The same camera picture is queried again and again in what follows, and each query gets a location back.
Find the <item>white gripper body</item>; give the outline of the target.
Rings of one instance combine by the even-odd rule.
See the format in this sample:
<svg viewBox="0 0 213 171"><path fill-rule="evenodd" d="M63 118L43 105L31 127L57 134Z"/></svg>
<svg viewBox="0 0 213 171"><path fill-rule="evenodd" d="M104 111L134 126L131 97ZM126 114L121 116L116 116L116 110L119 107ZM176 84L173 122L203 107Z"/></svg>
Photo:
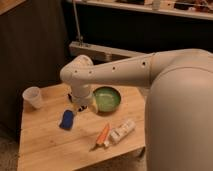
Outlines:
<svg viewBox="0 0 213 171"><path fill-rule="evenodd" d="M73 105L73 110L75 114L77 114L78 112L82 112L86 108L89 108L90 111L95 114L98 113L97 103L93 94L80 98L80 97L75 97L72 93L69 93L68 99Z"/></svg>

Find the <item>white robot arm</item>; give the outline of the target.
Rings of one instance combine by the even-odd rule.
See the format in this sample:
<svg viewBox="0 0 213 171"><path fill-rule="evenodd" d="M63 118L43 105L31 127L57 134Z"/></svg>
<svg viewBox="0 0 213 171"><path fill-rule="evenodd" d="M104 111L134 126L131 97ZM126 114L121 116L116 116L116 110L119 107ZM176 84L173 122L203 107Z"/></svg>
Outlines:
<svg viewBox="0 0 213 171"><path fill-rule="evenodd" d="M60 71L75 104L92 84L147 87L147 171L213 171L213 53L181 49L95 65L79 55Z"/></svg>

